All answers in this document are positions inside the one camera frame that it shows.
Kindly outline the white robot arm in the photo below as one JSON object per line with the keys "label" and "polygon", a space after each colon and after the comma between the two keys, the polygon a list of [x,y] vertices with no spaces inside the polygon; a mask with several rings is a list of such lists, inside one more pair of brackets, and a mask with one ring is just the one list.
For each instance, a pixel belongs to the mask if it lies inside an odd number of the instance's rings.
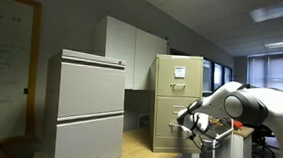
{"label": "white robot arm", "polygon": [[182,109],[177,114],[177,123],[192,139],[196,134],[206,133],[210,117],[231,117],[250,126],[267,126],[275,134],[283,154],[283,90],[231,81]]}

